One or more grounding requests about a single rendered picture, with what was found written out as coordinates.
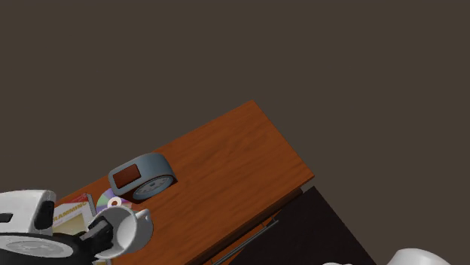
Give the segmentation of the white mug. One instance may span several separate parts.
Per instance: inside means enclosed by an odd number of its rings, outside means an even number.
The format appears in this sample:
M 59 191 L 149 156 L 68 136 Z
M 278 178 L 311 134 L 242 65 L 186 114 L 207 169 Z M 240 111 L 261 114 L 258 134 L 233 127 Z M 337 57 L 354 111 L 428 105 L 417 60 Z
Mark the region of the white mug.
M 153 223 L 148 209 L 136 212 L 125 206 L 111 206 L 98 213 L 88 228 L 103 218 L 112 226 L 112 246 L 95 254 L 98 259 L 113 259 L 139 251 L 152 237 Z

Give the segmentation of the brown wooden desk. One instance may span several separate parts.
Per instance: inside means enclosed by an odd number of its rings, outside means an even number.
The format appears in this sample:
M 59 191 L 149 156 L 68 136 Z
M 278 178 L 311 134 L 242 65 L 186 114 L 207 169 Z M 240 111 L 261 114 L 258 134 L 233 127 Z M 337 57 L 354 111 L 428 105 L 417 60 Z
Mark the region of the brown wooden desk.
M 209 265 L 301 194 L 313 173 L 255 102 L 159 148 L 177 182 L 136 205 L 154 230 L 112 265 Z

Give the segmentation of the grey-blue table clock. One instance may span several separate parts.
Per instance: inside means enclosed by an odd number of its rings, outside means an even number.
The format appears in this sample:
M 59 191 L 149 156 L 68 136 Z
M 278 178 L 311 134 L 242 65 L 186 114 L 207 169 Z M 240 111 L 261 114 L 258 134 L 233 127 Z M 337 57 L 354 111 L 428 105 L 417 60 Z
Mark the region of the grey-blue table clock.
M 115 196 L 140 204 L 173 186 L 178 179 L 165 156 L 151 152 L 111 170 L 108 182 Z

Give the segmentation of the iridescent compact disc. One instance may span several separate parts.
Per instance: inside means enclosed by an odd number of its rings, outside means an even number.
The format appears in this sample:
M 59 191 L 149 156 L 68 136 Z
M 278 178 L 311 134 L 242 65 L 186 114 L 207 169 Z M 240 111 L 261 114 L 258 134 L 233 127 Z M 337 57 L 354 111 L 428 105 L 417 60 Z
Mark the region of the iridescent compact disc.
M 129 209 L 132 208 L 132 203 L 126 199 L 123 199 L 113 193 L 113 190 L 109 188 L 99 197 L 96 203 L 96 212 L 100 213 L 103 210 L 112 206 L 125 206 Z

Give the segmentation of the white and red book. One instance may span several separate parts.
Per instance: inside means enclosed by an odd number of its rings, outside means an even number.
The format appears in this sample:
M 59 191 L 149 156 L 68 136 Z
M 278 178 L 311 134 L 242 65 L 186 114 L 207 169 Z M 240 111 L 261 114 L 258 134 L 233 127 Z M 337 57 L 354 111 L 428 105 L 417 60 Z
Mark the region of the white and red book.
M 85 231 L 95 215 L 96 208 L 92 196 L 83 193 L 54 209 L 52 231 L 75 235 Z

